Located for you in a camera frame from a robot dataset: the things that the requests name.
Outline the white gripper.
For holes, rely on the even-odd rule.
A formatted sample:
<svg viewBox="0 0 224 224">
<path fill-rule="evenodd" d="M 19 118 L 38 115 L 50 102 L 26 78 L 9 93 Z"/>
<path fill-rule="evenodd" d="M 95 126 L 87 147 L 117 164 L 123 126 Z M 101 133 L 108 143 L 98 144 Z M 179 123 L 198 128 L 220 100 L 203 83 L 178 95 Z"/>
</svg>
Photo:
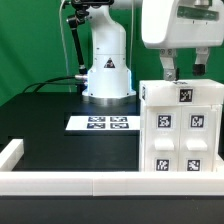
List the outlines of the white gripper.
<svg viewBox="0 0 224 224">
<path fill-rule="evenodd" d="M 177 51 L 167 48 L 197 48 L 193 75 L 203 76 L 210 55 L 208 47 L 224 41 L 224 3 L 212 0 L 203 7 L 199 0 L 143 0 L 141 36 L 144 45 L 160 50 L 163 78 L 179 79 Z"/>
</svg>

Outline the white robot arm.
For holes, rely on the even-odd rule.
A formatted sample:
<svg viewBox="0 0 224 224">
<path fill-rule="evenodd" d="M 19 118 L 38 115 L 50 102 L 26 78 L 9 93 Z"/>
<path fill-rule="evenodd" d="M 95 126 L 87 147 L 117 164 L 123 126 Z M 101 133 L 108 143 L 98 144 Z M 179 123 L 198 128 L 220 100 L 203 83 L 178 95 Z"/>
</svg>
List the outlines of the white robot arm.
<svg viewBox="0 0 224 224">
<path fill-rule="evenodd" d="M 82 95 L 88 101 L 108 104 L 136 95 L 126 66 L 126 32 L 109 14 L 111 8 L 130 6 L 131 0 L 99 0 L 87 5 L 93 64 Z M 137 6 L 142 9 L 142 41 L 146 48 L 160 51 L 164 79 L 178 78 L 175 57 L 176 51 L 183 48 L 196 50 L 193 74 L 203 75 L 209 49 L 224 42 L 224 1 L 137 0 Z"/>
</svg>

